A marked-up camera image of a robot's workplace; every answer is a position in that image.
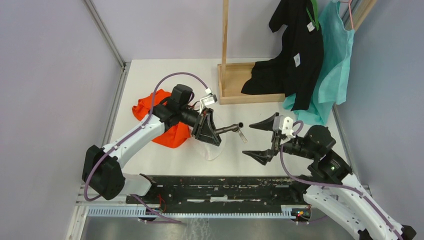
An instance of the clothing tag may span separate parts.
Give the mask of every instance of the clothing tag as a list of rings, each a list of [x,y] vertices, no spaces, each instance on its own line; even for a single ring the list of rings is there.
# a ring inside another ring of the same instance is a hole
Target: clothing tag
[[[301,54],[300,53],[296,54],[296,56],[294,56],[293,59],[294,59],[294,65],[296,65],[296,68],[299,67],[299,65],[301,64]]]
[[[315,29],[314,24],[313,24],[312,22],[310,22],[310,23],[307,25],[307,29],[309,30],[309,32],[312,32],[312,31]]]

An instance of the green hanger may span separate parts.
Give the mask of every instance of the green hanger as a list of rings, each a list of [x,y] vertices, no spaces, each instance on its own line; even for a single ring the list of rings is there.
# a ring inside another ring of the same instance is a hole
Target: green hanger
[[[309,16],[309,19],[312,22],[313,26],[316,28],[316,30],[320,30],[320,23],[318,22],[318,4],[317,4],[317,0],[310,0],[310,2],[312,3],[313,16],[315,17],[315,20],[312,18],[311,13],[309,12],[308,7],[306,7],[307,15]]]

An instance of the light blue garment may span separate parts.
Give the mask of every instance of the light blue garment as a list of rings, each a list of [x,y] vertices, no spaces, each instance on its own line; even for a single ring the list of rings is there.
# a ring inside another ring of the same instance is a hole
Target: light blue garment
[[[324,60],[308,110],[295,110],[297,120],[325,125],[333,104],[346,101],[355,30],[347,31],[339,16],[340,2],[331,1],[319,16],[324,42]],[[288,96],[283,107],[292,109],[296,95]]]

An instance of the wooden stand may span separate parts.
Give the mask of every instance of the wooden stand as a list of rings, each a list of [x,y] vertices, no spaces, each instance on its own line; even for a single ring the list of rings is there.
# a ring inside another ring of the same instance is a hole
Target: wooden stand
[[[284,94],[247,95],[243,85],[252,77],[254,62],[227,64],[228,1],[222,10],[222,64],[218,64],[219,104],[282,102]]]

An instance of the pink hanger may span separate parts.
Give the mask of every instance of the pink hanger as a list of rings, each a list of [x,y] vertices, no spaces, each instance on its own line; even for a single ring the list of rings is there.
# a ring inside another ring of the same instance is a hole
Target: pink hanger
[[[350,24],[352,24],[352,29],[354,30],[354,20],[352,18],[352,8],[351,8],[351,3],[352,0],[349,1],[340,1],[341,3],[345,3],[345,4],[349,4],[349,16],[350,16]]]

